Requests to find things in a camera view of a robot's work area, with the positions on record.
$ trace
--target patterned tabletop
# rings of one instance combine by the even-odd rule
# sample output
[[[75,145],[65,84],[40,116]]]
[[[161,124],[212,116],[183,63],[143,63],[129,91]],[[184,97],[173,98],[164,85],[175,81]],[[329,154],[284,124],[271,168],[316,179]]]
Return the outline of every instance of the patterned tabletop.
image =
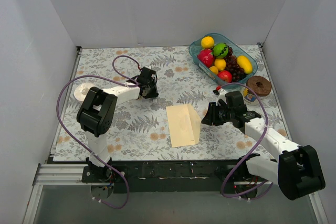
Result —
[[[256,75],[268,79],[267,71],[258,46],[241,46],[258,62]],[[76,77],[94,74],[124,81],[112,69],[113,59],[121,54],[135,58],[141,66],[151,65],[158,75],[159,97],[153,103],[149,99],[130,101],[116,107],[108,136],[108,150],[113,160],[186,160],[186,159],[237,159],[248,152],[255,141],[243,135],[231,124],[223,126],[201,126],[197,145],[171,148],[166,106],[191,103],[201,118],[209,102],[217,97],[212,90],[216,83],[192,61],[187,46],[147,48],[83,49]],[[115,66],[127,76],[139,74],[134,62],[121,58]],[[76,121],[80,103],[74,97],[75,88],[84,82],[92,82],[100,88],[114,85],[93,78],[80,79],[72,87],[66,104],[64,123],[81,141],[87,144],[84,132]],[[262,100],[270,125],[286,135],[279,107],[273,91]],[[249,106],[262,114],[260,106]],[[256,149],[265,158],[270,154],[262,147]],[[79,144],[61,129],[54,161],[84,161],[88,156]]]

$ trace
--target gray floor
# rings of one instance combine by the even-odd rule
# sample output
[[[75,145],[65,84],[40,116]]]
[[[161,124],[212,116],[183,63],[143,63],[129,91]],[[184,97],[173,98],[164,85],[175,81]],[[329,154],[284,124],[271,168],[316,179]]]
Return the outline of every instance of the gray floor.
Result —
[[[132,193],[113,210],[91,197],[89,186],[44,186],[34,223],[317,223],[308,197],[290,201],[276,186],[250,203],[219,193]]]

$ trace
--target fruit basket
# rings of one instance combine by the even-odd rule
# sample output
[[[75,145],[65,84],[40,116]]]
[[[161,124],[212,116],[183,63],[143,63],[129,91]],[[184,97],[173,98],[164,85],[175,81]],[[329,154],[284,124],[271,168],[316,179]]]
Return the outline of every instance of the fruit basket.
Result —
[[[210,36],[215,40],[215,44],[219,44],[219,43],[225,43],[227,46],[232,48],[232,55],[233,56],[245,56],[249,62],[251,63],[252,67],[253,67],[253,71],[249,74],[247,74],[243,79],[237,81],[238,83],[246,83],[246,81],[255,75],[255,73],[258,70],[258,65],[257,62],[255,61],[255,59],[253,59],[247,52],[245,52],[244,50],[242,50],[240,47],[238,47],[236,44],[234,44],[232,41],[230,41],[228,38],[226,38],[225,36],[221,35],[221,34],[207,34],[204,37]],[[202,50],[202,46],[201,46],[201,39],[194,41],[190,46],[189,46],[189,53],[190,55],[193,57],[193,61],[195,64],[197,64],[210,78],[212,78],[218,85],[222,86],[224,84],[226,84],[227,82],[223,81],[222,79],[220,79],[215,73],[213,73],[207,66],[205,66],[199,59],[198,59],[198,55],[200,54],[201,50]],[[238,85],[229,85],[227,87],[225,87],[225,89],[234,89],[236,88]]]

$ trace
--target white panel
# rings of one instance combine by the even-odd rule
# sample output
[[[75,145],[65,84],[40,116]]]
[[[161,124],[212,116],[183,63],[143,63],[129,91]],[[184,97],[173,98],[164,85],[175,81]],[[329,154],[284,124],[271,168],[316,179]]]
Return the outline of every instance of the white panel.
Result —
[[[188,45],[210,32],[265,38],[285,0],[51,0],[77,46]]]
[[[0,223],[21,223],[76,48],[50,0],[0,0]]]
[[[130,0],[144,46],[188,45],[206,33],[263,42],[285,0]]]
[[[319,195],[336,219],[336,0],[286,0],[265,42],[265,55],[293,141],[313,146],[326,189]]]
[[[76,46],[136,46],[127,0],[51,0]]]

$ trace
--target grape cluster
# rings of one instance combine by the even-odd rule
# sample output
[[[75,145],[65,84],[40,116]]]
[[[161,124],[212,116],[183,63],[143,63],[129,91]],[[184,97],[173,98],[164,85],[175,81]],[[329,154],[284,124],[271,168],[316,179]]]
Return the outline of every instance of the grape cluster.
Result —
[[[232,53],[232,47],[229,47],[229,52],[225,57],[226,68],[232,74],[232,82],[238,82],[246,77],[243,68],[241,68],[237,63],[236,56]]]

